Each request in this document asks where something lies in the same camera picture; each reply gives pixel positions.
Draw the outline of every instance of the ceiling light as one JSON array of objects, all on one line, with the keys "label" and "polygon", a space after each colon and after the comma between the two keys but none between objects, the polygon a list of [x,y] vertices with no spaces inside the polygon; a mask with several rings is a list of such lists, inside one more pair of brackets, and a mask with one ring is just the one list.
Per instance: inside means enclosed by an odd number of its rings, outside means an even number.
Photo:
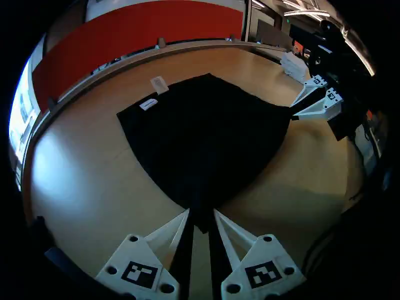
[{"label": "ceiling light", "polygon": [[287,1],[287,0],[283,0],[283,3],[285,3],[285,4],[287,4],[287,5],[291,6],[291,7],[293,7],[293,8],[295,8],[295,9],[298,9],[298,10],[300,10],[300,11],[304,11],[304,10],[305,10],[304,7],[301,7],[300,5],[298,5],[298,4],[296,4],[296,3],[293,3],[293,2],[290,2],[290,1]]},{"label": "ceiling light", "polygon": [[287,17],[287,16],[296,16],[296,15],[311,15],[311,16],[324,16],[324,17],[330,17],[331,16],[327,11],[325,11],[325,10],[317,10],[317,9],[288,11],[288,12],[285,12],[283,15],[285,17]]},{"label": "ceiling light", "polygon": [[[286,5],[289,5],[289,6],[293,7],[293,8],[295,8],[295,9],[298,9],[298,10],[300,10],[300,11],[305,11],[305,10],[306,10],[304,7],[302,7],[302,6],[300,6],[300,5],[296,4],[296,3],[293,3],[293,2],[291,2],[291,1],[283,0],[283,3],[285,3]],[[317,16],[317,15],[308,14],[308,16],[310,16],[310,17],[316,19],[316,20],[319,21],[319,22],[322,21],[322,18],[319,17],[319,16]]]},{"label": "ceiling light", "polygon": [[251,0],[251,1],[253,1],[253,3],[261,6],[262,8],[266,7],[264,4],[262,4],[261,2],[258,2],[257,0]]}]

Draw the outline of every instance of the wall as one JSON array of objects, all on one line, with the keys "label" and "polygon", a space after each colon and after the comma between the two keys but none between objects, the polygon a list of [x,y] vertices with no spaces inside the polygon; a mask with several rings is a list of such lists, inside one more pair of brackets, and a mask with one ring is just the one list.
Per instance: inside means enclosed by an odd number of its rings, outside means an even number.
[{"label": "wall", "polygon": [[76,1],[51,25],[45,39],[44,49],[46,53],[83,24],[85,12],[86,1]]},{"label": "wall", "polygon": [[250,30],[248,34],[249,41],[254,41],[257,35],[257,27],[259,24],[259,20],[264,21],[265,23],[274,26],[274,19],[269,15],[259,11],[258,9],[251,9],[251,21],[250,21]]},{"label": "wall", "polygon": [[[93,20],[98,16],[104,15],[106,13],[112,12],[114,10],[134,5],[143,2],[150,2],[154,0],[88,0],[87,11],[86,11],[86,21]],[[242,13],[246,10],[245,2],[242,0],[195,0],[200,2],[206,2],[211,4],[221,5],[227,8],[231,8]]]},{"label": "wall", "polygon": [[33,71],[39,107],[47,110],[49,98],[58,100],[86,74],[115,58],[154,47],[160,37],[167,43],[240,37],[242,25],[241,11],[198,1],[143,2],[103,14],[68,34]]},{"label": "wall", "polygon": [[39,43],[36,45],[35,49],[30,56],[32,71],[36,68],[36,66],[41,62],[43,58],[43,47],[45,45],[45,36],[43,35],[40,39]]}]

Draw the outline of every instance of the window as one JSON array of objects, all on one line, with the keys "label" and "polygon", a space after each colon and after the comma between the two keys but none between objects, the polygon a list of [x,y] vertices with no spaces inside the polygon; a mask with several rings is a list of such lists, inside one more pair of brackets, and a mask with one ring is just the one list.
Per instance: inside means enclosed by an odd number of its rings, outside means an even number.
[{"label": "window", "polygon": [[11,146],[18,159],[17,165],[21,165],[24,157],[28,136],[38,117],[34,109],[33,101],[30,97],[32,86],[29,85],[29,65],[30,60],[23,69],[22,76],[19,79],[18,87],[12,103],[11,116],[9,119],[8,135]]}]

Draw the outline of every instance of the orange panel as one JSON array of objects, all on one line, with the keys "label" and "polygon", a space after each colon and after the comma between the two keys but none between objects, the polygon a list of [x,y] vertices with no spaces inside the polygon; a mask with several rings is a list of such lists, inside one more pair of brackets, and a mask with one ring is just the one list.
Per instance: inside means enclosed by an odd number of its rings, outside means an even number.
[{"label": "orange panel", "polygon": [[33,72],[39,107],[58,99],[97,67],[131,52],[174,41],[228,38],[242,33],[241,11],[197,1],[144,2],[103,14],[58,43]]}]

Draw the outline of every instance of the screw hole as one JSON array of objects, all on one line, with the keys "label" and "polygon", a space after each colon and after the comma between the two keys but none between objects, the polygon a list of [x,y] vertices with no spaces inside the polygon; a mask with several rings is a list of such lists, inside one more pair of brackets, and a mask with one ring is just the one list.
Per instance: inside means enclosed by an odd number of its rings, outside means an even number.
[{"label": "screw hole", "polygon": [[292,275],[294,272],[295,272],[295,269],[292,268],[291,266],[288,266],[283,270],[283,273],[285,273],[286,275]]},{"label": "screw hole", "polygon": [[241,286],[237,284],[230,284],[226,287],[226,291],[230,294],[239,293],[241,290]]},{"label": "screw hole", "polygon": [[175,291],[175,288],[172,285],[168,284],[168,283],[161,284],[159,289],[164,294],[171,294],[173,291]]},{"label": "screw hole", "polygon": [[124,292],[122,294],[122,297],[131,298],[131,299],[136,300],[136,297],[134,295],[132,295],[131,293],[129,293],[129,292]]},{"label": "screw hole", "polygon": [[110,275],[114,275],[114,274],[117,274],[117,269],[114,268],[113,266],[109,266],[109,267],[107,267],[106,272]]}]

